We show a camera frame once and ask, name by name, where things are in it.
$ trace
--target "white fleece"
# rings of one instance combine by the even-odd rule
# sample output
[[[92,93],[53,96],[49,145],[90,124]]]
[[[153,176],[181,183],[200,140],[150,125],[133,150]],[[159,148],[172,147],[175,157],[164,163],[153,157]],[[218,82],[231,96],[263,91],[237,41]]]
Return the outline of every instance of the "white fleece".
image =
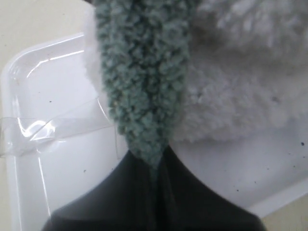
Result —
[[[308,1],[203,0],[174,140],[232,140],[308,112]],[[102,91],[93,12],[88,76]]]

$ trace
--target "clear plastic tray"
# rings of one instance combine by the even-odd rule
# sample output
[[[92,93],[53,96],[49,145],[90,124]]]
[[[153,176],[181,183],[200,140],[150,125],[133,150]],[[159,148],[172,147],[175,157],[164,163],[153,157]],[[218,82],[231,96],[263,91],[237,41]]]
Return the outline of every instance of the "clear plastic tray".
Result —
[[[3,117],[48,121],[94,100],[83,46],[76,35],[16,56],[1,76]],[[13,231],[40,231],[53,210],[101,182],[126,151],[115,137],[110,126],[8,155]],[[261,217],[308,193],[308,116],[237,142],[172,146],[207,186]]]

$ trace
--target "clear tape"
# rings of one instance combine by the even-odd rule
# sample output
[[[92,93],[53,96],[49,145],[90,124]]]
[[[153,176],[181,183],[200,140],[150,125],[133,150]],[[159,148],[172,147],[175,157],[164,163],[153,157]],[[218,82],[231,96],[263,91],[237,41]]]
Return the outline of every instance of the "clear tape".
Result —
[[[43,150],[53,142],[73,136],[114,127],[99,98],[85,103],[53,119],[3,118],[0,157],[23,156]],[[116,154],[122,158],[127,149],[122,136],[115,133]]]

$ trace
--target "green fuzzy fabric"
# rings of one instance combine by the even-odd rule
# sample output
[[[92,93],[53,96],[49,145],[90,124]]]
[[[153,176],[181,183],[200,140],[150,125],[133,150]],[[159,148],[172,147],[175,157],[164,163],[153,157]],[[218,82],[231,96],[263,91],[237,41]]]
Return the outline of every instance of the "green fuzzy fabric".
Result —
[[[95,0],[110,115],[157,168],[178,120],[198,0]]]

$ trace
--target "white surface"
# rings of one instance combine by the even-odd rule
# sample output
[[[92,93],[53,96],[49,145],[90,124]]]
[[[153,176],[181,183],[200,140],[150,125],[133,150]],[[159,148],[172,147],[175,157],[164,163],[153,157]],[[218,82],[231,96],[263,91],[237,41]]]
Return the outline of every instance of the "white surface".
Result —
[[[15,58],[1,79],[4,116],[51,118],[95,98],[82,49],[78,36]],[[203,142],[193,152],[188,144],[174,147],[206,185],[263,217],[308,192],[307,133],[302,118],[236,143]],[[114,135],[103,129],[44,153],[8,158],[13,231],[39,231],[53,210],[99,183],[118,162]]]

